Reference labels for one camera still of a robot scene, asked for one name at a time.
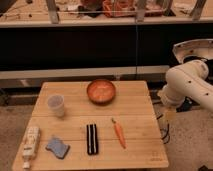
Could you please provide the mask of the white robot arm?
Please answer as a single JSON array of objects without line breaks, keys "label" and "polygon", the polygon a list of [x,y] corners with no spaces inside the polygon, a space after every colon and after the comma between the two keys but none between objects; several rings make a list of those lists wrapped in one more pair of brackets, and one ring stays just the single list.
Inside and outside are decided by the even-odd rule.
[{"label": "white robot arm", "polygon": [[165,75],[166,85],[160,91],[163,105],[178,108],[189,97],[213,112],[213,85],[206,81],[208,74],[208,65],[201,60],[192,60],[170,68]]}]

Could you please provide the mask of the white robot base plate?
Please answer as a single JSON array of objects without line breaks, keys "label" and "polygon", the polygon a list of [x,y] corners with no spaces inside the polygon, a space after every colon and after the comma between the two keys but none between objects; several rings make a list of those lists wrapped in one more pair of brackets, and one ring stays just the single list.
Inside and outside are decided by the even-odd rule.
[{"label": "white robot base plate", "polygon": [[213,38],[193,39],[174,44],[172,52],[180,64],[192,56],[213,60]]}]

